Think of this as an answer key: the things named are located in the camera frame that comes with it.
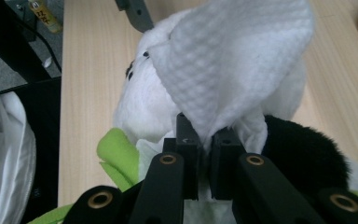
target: screw hole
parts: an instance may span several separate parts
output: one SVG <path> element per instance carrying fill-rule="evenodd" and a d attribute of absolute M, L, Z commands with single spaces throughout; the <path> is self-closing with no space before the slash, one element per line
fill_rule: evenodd
<path fill-rule="evenodd" d="M 99 209 L 107 206 L 113 200 L 113 195 L 107 190 L 95 193 L 89 198 L 88 204 L 90 208 Z"/>
<path fill-rule="evenodd" d="M 263 165 L 264 164 L 264 160 L 258 156 L 249 156 L 246 158 L 246 160 L 249 163 L 251 163 L 252 165 Z"/>
<path fill-rule="evenodd" d="M 174 157 L 173 155 L 164 155 L 159 158 L 159 162 L 165 165 L 171 165 L 176 163 L 176 157 Z"/>
<path fill-rule="evenodd" d="M 333 194 L 330 196 L 330 201 L 340 209 L 347 212 L 358 212 L 358 203 L 345 195 Z"/>

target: yellow label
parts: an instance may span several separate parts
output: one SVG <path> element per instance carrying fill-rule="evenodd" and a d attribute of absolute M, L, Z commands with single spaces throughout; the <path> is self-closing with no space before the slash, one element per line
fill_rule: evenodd
<path fill-rule="evenodd" d="M 31 10 L 34 12 L 36 17 L 41 20 L 48 29 L 56 34 L 62 30 L 62 26 L 58 23 L 57 19 L 53 16 L 53 14 L 48 10 L 45 5 L 41 5 L 38 8 L 32 8 Z"/>

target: chair leg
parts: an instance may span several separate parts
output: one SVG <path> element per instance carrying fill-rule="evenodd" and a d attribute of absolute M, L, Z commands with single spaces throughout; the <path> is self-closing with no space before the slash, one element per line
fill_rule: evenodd
<path fill-rule="evenodd" d="M 49 79 L 42 62 L 16 27 L 10 10 L 0 0 L 0 58 L 27 82 Z"/>

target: wooden tabletop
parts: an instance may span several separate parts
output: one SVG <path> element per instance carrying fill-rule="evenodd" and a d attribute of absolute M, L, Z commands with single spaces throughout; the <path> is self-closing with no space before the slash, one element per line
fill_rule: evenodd
<path fill-rule="evenodd" d="M 147 0 L 153 21 L 202 0 Z M 334 138 L 358 161 L 358 0 L 310 0 L 316 31 L 308 83 L 294 121 Z M 112 127 L 125 71 L 142 36 L 112 0 L 65 0 L 59 204 L 112 185 L 96 155 Z"/>

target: black eye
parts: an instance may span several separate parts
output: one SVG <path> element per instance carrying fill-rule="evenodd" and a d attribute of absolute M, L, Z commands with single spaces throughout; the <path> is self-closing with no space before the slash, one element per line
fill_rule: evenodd
<path fill-rule="evenodd" d="M 129 73 L 129 81 L 130 81 L 130 79 L 132 78 L 132 74 L 133 74 L 133 72 L 130 72 L 130 73 Z"/>
<path fill-rule="evenodd" d="M 132 64 L 133 64 L 133 62 L 130 64 L 130 67 L 127 68 L 127 70 L 126 70 L 126 77 L 128 77 L 129 79 L 132 77 L 132 71 L 131 71 Z"/>

